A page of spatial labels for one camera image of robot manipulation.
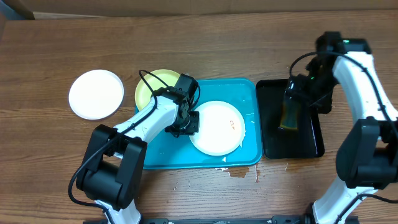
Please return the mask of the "green and yellow sponge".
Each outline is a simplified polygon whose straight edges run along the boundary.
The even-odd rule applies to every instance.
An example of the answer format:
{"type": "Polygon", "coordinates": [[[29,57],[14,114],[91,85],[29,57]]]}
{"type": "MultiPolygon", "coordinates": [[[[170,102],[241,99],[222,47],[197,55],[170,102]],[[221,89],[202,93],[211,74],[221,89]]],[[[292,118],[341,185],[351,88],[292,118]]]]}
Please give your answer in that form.
{"type": "Polygon", "coordinates": [[[296,101],[284,101],[279,127],[282,129],[298,129],[299,111],[300,105],[296,101]]]}

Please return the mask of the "white plate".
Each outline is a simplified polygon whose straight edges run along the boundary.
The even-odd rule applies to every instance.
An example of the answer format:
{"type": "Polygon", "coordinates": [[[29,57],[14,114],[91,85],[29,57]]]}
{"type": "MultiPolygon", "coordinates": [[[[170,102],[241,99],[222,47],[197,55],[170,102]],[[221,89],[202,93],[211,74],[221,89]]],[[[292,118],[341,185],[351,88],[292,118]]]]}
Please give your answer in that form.
{"type": "Polygon", "coordinates": [[[233,105],[208,101],[195,111],[199,112],[199,129],[190,140],[199,151],[210,156],[224,156],[243,143],[244,119],[233,105]]]}
{"type": "Polygon", "coordinates": [[[108,70],[91,70],[72,84],[68,102],[72,111],[88,120],[103,119],[120,107],[124,98],[121,79],[108,70]]]}

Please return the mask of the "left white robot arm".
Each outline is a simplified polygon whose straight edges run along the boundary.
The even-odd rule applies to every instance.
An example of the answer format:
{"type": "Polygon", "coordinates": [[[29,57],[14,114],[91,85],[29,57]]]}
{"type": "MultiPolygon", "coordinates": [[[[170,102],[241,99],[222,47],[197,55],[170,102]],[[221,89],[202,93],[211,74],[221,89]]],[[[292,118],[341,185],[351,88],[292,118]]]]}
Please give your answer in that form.
{"type": "Polygon", "coordinates": [[[70,200],[100,208],[102,223],[140,223],[134,197],[139,190],[147,145],[162,131],[174,137],[198,132],[199,113],[193,108],[200,86],[181,74],[174,86],[151,90],[150,103],[115,128],[97,126],[81,166],[68,185],[70,200]]]}

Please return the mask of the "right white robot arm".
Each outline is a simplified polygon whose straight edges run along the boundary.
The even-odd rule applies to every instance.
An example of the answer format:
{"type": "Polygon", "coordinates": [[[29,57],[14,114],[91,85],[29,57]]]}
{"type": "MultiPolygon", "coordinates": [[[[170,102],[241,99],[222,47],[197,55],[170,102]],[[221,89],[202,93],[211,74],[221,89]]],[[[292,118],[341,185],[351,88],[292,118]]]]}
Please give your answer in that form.
{"type": "Polygon", "coordinates": [[[354,125],[337,152],[336,179],[312,203],[305,221],[357,223],[352,211],[397,182],[397,110],[379,81],[366,40],[328,31],[308,56],[307,74],[289,77],[280,127],[298,130],[299,114],[305,108],[330,112],[337,85],[343,89],[354,125]]]}

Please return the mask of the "black rectangular water tray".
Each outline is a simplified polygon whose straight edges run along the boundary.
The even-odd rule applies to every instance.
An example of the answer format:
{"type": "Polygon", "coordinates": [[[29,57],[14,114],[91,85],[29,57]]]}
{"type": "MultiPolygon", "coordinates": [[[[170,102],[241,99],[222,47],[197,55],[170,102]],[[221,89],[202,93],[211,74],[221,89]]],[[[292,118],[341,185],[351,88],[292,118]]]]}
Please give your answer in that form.
{"type": "Polygon", "coordinates": [[[325,153],[318,113],[303,108],[298,114],[297,129],[282,129],[282,102],[286,79],[261,80],[256,95],[261,122],[263,153],[268,159],[309,159],[325,153]]]}

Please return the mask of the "teal plastic tray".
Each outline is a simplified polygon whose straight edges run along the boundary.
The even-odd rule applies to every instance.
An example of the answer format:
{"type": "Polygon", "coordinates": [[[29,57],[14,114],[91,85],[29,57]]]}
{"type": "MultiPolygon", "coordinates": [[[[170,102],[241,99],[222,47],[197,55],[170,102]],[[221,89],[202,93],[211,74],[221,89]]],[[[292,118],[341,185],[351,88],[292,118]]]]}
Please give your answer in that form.
{"type": "Polygon", "coordinates": [[[224,156],[210,156],[199,151],[189,136],[173,137],[161,131],[147,147],[144,168],[191,169],[251,166],[262,157],[262,136],[256,87],[245,78],[199,80],[201,95],[198,105],[208,101],[224,101],[243,116],[245,137],[242,145],[224,156]]]}

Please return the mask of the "yellow-green rimmed plate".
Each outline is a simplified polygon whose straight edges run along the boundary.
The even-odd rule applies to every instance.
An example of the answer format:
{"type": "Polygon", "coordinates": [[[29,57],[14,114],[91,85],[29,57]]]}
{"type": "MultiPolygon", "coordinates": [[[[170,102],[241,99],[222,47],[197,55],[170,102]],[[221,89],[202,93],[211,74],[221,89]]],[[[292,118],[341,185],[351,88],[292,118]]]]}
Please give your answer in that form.
{"type": "MultiPolygon", "coordinates": [[[[174,86],[180,77],[180,75],[173,71],[167,69],[154,70],[152,73],[164,81],[168,86],[174,86]]],[[[160,80],[156,79],[152,75],[146,74],[144,76],[146,82],[150,85],[153,90],[158,90],[161,87],[166,87],[160,80]]],[[[143,109],[150,102],[152,93],[150,92],[147,85],[140,80],[137,84],[135,91],[135,102],[138,110],[143,109]]]]}

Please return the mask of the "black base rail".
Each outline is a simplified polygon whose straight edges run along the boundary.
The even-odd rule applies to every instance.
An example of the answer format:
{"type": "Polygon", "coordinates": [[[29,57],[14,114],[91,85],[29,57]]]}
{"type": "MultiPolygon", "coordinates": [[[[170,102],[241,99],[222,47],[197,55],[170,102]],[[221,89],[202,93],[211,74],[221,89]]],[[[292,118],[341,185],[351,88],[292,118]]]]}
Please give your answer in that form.
{"type": "Polygon", "coordinates": [[[139,224],[304,224],[310,220],[304,216],[273,216],[272,218],[260,219],[230,219],[230,220],[168,220],[166,218],[143,219],[139,224]]]}

